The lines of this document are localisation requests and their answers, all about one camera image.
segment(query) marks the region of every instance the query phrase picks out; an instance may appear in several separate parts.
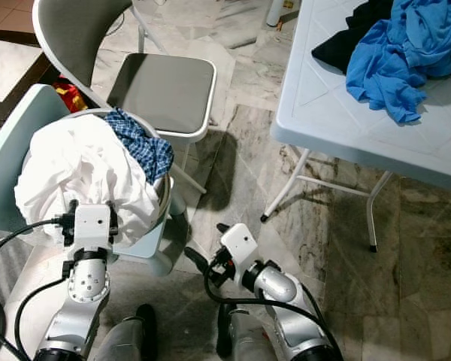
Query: black cable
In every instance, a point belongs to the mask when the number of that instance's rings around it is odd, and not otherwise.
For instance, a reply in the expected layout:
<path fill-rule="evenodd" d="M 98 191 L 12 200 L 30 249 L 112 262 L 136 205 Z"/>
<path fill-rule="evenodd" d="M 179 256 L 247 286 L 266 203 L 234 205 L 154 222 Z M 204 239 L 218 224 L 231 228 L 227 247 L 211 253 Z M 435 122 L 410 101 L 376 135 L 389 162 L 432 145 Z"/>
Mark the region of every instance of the black cable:
<path fill-rule="evenodd" d="M 329 342 L 331 342 L 331 345 L 334 348 L 335 352 L 337 353 L 337 356 L 339 357 L 339 360 L 340 361 L 344 361 L 343 355 L 341 353 L 341 349 L 337 345 L 337 342 L 336 342 L 334 336 L 331 334 L 331 332 L 329 331 L 329 329 L 326 326 L 326 324 L 324 322 L 322 322 L 318 317 L 316 317 L 313 314 L 303 310 L 302 308 L 299 308 L 299 307 L 296 307 L 296 306 L 293 306 L 293 305 L 289 305 L 289 304 L 284 303 L 284 302 L 270 300 L 270 299 L 263 299 L 263 300 L 259 300 L 259 299 L 230 299 L 230 298 L 224 299 L 222 297 L 218 297 L 217 295 L 214 295 L 212 293 L 212 291 L 210 290 L 210 287 L 209 287 L 209 274 L 212 272 L 212 268 L 215 267 L 217 264 L 218 264 L 217 260 L 214 259 L 210 263 L 210 265 L 207 267 L 207 270 L 204 273 L 204 288 L 205 288 L 205 292 L 212 300 L 214 300 L 215 302 L 218 302 L 218 303 L 227 303 L 227 304 L 241 303 L 243 305 L 276 306 L 276 307 L 281 307 L 281 308 L 285 308 L 287 310 L 296 312 L 296 313 L 306 317 L 307 319 L 313 321 L 317 326 L 319 326 L 321 328 L 321 330 L 324 332 L 325 336 L 328 338 Z"/>
<path fill-rule="evenodd" d="M 310 303 L 312 304 L 314 311 L 316 312 L 317 318 L 321 320 L 322 323 L 325 324 L 324 317 L 322 316 L 321 309 L 316 303 L 316 300 L 314 299 L 313 295 L 309 292 L 307 287 L 303 284 L 301 284 L 302 290 L 306 293 L 307 297 L 309 298 Z"/>
<path fill-rule="evenodd" d="M 44 224 L 52 224 L 52 223 L 58 223 L 58 222 L 59 222 L 59 218 L 53 218 L 51 220 L 41 220 L 40 222 L 29 224 L 21 229 L 18 229 L 15 232 L 11 233 L 7 237 L 3 238 L 0 241 L 0 248 L 2 248 L 3 245 L 6 244 L 11 239 L 17 237 L 18 235 L 20 235 L 22 233 L 29 231 L 30 229 L 33 229 L 38 226 L 43 226 Z M 9 350 L 20 361 L 29 361 L 29 358 L 27 357 L 27 355 L 21 353 L 20 350 L 17 350 L 17 348 L 15 346 L 13 346 L 4 336 L 2 336 L 1 333 L 0 333 L 0 343 L 2 345 L 4 345 L 7 348 L 7 350 Z"/>
<path fill-rule="evenodd" d="M 14 333 L 15 333 L 15 343 L 17 344 L 18 349 L 20 352 L 22 352 L 24 355 L 29 358 L 29 355 L 27 355 L 25 348 L 22 344 L 22 339 L 20 338 L 20 319 L 22 318 L 23 309 L 29 303 L 29 301 L 38 295 L 40 292 L 45 291 L 47 288 L 51 288 L 56 286 L 57 284 L 62 283 L 67 278 L 63 277 L 59 280 L 56 280 L 54 282 L 50 282 L 49 284 L 45 284 L 42 287 L 37 288 L 36 290 L 32 291 L 27 297 L 24 298 L 22 303 L 20 303 L 20 307 L 18 307 L 17 314 L 15 315 L 15 325 L 14 325 Z"/>

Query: light blue chair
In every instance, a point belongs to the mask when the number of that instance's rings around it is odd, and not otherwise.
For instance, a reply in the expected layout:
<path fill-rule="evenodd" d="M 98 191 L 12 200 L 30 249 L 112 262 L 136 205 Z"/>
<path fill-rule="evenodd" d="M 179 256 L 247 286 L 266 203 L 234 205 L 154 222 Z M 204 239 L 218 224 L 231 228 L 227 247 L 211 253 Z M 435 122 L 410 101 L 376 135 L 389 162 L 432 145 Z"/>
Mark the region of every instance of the light blue chair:
<path fill-rule="evenodd" d="M 104 110 L 87 112 L 101 113 Z M 22 163 L 35 131 L 70 114 L 55 90 L 48 85 L 35 84 L 23 96 L 0 130 L 0 230 L 14 231 L 25 226 L 20 211 L 15 205 L 14 187 L 22 171 Z M 150 126 L 135 118 L 146 130 Z M 185 203 L 178 194 L 172 194 L 173 180 L 164 177 L 161 196 L 161 217 L 150 232 L 129 248 L 114 248 L 114 253 L 124 259 L 145 262 L 151 272 L 158 276 L 172 270 L 172 261 L 159 250 L 168 213 L 182 214 Z"/>

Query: chair leg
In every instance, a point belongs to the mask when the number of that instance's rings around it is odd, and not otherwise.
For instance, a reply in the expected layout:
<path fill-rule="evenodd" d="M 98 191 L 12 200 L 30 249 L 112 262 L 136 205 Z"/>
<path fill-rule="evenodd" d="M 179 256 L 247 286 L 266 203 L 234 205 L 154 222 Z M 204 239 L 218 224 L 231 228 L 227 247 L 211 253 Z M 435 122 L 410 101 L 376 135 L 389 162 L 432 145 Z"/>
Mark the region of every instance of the chair leg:
<path fill-rule="evenodd" d="M 177 173 L 177 175 L 180 175 L 184 180 L 189 182 L 194 188 L 196 188 L 200 193 L 205 194 L 207 193 L 207 190 L 201 186 L 199 183 L 197 183 L 190 175 L 188 175 L 186 172 L 184 172 L 177 164 L 172 164 L 172 170 Z"/>
<path fill-rule="evenodd" d="M 374 217 L 373 217 L 373 203 L 377 194 L 384 187 L 388 179 L 391 177 L 392 173 L 390 171 L 385 171 L 381 179 L 376 183 L 371 194 L 368 197 L 368 203 L 366 204 L 366 217 L 368 218 L 368 231 L 369 231 L 369 250 L 371 252 L 377 253 L 377 242 L 376 242 L 376 230 L 374 228 Z"/>
<path fill-rule="evenodd" d="M 134 14 L 135 19 L 137 19 L 137 21 L 139 22 L 140 27 L 145 31 L 145 36 L 149 38 L 161 52 L 163 52 L 165 55 L 168 55 L 167 50 L 164 48 L 160 40 L 147 28 L 146 22 L 137 8 L 135 6 L 131 6 L 130 11 Z"/>
<path fill-rule="evenodd" d="M 144 46 L 145 46 L 145 30 L 142 28 L 142 26 L 138 26 L 138 52 L 144 53 Z"/>
<path fill-rule="evenodd" d="M 304 167 L 304 164 L 307 161 L 307 158 L 309 157 L 310 150 L 304 149 L 304 152 L 302 153 L 301 158 L 298 161 L 298 164 L 295 166 L 294 172 L 291 175 L 291 178 L 287 181 L 286 185 L 282 190 L 279 192 L 279 195 L 277 195 L 276 199 L 272 202 L 272 204 L 268 207 L 268 209 L 264 212 L 264 214 L 261 216 L 261 222 L 265 222 L 268 220 L 268 218 L 271 216 L 272 212 L 276 209 L 277 205 L 282 201 L 284 196 L 291 190 L 292 186 L 294 185 L 295 180 L 297 179 L 299 173 L 301 172 L 302 168 Z"/>
<path fill-rule="evenodd" d="M 186 170 L 186 164 L 187 164 L 187 157 L 189 156 L 189 148 L 190 144 L 186 145 L 186 149 L 183 152 L 183 158 L 182 158 L 182 164 L 180 165 L 180 168 L 185 171 Z"/>

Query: gray chair backrest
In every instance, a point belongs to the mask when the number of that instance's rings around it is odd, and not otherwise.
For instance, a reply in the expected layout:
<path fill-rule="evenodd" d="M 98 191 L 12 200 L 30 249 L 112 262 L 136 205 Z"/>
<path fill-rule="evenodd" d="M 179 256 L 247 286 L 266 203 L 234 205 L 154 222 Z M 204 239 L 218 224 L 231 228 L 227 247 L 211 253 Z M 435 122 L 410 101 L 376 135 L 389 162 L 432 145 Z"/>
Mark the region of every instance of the gray chair backrest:
<path fill-rule="evenodd" d="M 90 86 L 98 47 L 114 20 L 131 4 L 132 0 L 35 0 L 35 34 L 49 59 L 51 52 L 81 83 Z"/>

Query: pile of clothes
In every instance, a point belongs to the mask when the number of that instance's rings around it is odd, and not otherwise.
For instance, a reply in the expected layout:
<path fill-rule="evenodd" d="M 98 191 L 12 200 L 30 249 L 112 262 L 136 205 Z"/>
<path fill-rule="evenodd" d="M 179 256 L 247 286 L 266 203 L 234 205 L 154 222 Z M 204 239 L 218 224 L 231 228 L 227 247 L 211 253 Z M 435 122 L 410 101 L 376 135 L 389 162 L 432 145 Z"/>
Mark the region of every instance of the pile of clothes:
<path fill-rule="evenodd" d="M 451 0 L 369 0 L 346 22 L 313 56 L 346 74 L 348 92 L 371 109 L 418 120 L 426 94 L 417 88 L 451 75 Z"/>
<path fill-rule="evenodd" d="M 67 212 L 72 199 L 112 201 L 120 229 L 114 244 L 129 247 L 159 218 L 153 185 L 173 161 L 170 143 L 150 138 L 121 109 L 104 119 L 86 114 L 57 120 L 32 137 L 14 189 L 16 204 L 26 222 L 34 223 Z M 48 225 L 44 231 L 62 243 L 61 229 Z"/>

